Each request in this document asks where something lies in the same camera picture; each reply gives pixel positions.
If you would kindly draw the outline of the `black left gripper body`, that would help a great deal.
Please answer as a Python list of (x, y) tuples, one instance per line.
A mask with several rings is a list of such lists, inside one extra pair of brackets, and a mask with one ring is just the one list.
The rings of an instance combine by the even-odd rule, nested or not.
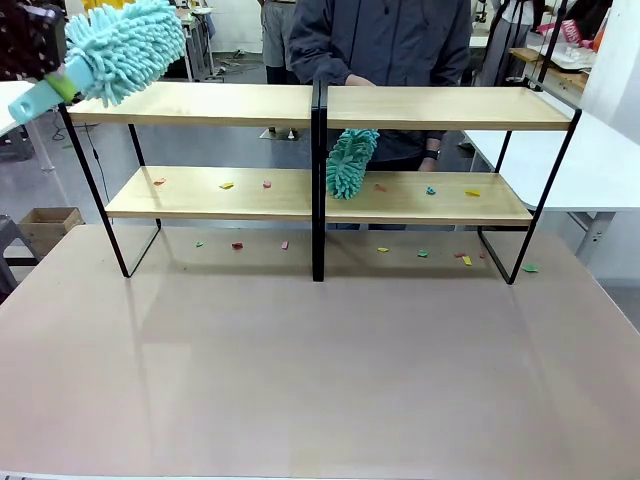
[(1, 2), (1, 80), (43, 80), (63, 63), (66, 11), (61, 1)]

